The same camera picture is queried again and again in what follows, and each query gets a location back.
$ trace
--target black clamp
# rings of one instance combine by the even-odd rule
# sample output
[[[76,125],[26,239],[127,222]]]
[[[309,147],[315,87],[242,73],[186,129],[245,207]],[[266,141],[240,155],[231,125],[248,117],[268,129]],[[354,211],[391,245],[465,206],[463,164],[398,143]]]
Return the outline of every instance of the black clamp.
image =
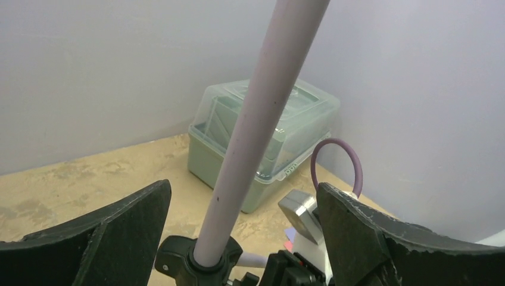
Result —
[[[232,237],[226,244],[218,264],[206,268],[199,265],[194,257],[196,239],[172,235],[167,237],[158,248],[154,268],[183,286],[226,285],[232,268],[236,265],[242,248]]]

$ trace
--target silver metal device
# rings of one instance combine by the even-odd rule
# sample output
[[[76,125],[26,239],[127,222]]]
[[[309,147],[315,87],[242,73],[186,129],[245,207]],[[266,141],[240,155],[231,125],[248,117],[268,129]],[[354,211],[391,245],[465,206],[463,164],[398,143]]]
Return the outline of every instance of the silver metal device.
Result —
[[[317,207],[316,198],[293,189],[278,205],[300,235],[318,245],[323,242],[321,224],[313,214]]]

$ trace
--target transparent lid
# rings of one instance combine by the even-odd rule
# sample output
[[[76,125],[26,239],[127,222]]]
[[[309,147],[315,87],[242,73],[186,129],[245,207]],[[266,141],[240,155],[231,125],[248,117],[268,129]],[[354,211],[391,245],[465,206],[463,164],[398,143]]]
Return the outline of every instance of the transparent lid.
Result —
[[[247,96],[249,80],[209,86],[189,131],[220,156],[228,147]],[[257,172],[258,180],[282,180],[329,136],[339,100],[297,80]]]

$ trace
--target white wall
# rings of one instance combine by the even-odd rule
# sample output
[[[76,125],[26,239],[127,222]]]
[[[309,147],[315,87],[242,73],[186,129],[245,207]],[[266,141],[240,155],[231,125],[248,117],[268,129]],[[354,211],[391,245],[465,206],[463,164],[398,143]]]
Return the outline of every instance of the white wall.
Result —
[[[186,132],[206,86],[250,77],[274,4],[0,1],[0,174]]]
[[[207,85],[250,76],[273,6],[1,1],[0,173],[184,132]],[[301,75],[340,97],[366,195],[469,241],[505,228],[504,8],[332,1]]]
[[[469,241],[505,229],[504,11],[499,0],[332,1],[302,72],[342,100],[339,136],[363,162],[363,193]],[[352,183],[336,157],[326,165]]]

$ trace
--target cable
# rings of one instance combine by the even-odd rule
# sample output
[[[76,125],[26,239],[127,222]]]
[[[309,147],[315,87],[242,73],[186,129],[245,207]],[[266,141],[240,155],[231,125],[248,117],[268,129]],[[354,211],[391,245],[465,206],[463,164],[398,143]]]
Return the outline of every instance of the cable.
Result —
[[[312,152],[312,158],[310,159],[310,176],[312,177],[312,183],[314,184],[314,188],[317,191],[317,187],[319,186],[316,176],[317,153],[319,153],[319,151],[321,150],[321,148],[323,148],[323,146],[328,144],[339,145],[340,147],[342,147],[342,149],[344,149],[345,152],[347,152],[347,154],[351,158],[351,161],[353,162],[354,166],[353,193],[356,195],[356,197],[359,198],[361,195],[361,190],[363,189],[363,169],[361,168],[361,162],[360,159],[358,158],[358,155],[356,154],[356,152],[354,152],[351,146],[341,139],[336,138],[324,139],[321,142],[319,142],[314,148],[314,151]]]

